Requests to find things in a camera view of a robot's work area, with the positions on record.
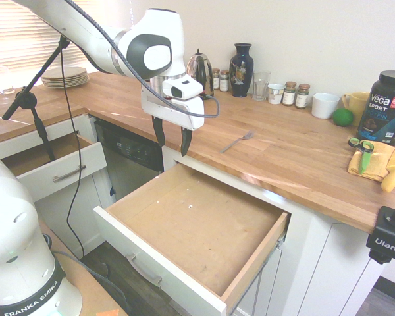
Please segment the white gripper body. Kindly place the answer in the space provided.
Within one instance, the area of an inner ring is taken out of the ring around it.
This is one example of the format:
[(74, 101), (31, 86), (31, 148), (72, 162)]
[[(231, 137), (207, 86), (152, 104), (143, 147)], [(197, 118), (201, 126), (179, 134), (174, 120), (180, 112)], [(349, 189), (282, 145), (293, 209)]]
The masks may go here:
[[(171, 102), (187, 112), (201, 115), (204, 114), (203, 100), (198, 96), (185, 101), (171, 99)], [(141, 104), (145, 113), (192, 131), (201, 128), (205, 122), (203, 117), (184, 114), (169, 107), (156, 98), (148, 89), (145, 88), (145, 86), (142, 86)]]

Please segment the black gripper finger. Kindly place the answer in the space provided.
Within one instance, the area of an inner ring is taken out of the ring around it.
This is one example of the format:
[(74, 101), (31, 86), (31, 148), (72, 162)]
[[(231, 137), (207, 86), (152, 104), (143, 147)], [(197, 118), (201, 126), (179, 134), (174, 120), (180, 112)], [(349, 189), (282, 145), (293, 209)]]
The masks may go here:
[(159, 117), (152, 116), (153, 129), (160, 146), (165, 145), (165, 134), (163, 131), (163, 120)]
[(181, 143), (180, 152), (181, 152), (181, 156), (184, 157), (184, 156), (186, 156), (186, 154), (189, 150), (190, 144), (192, 142), (193, 131), (182, 127), (181, 128), (181, 135), (182, 135), (182, 143)]

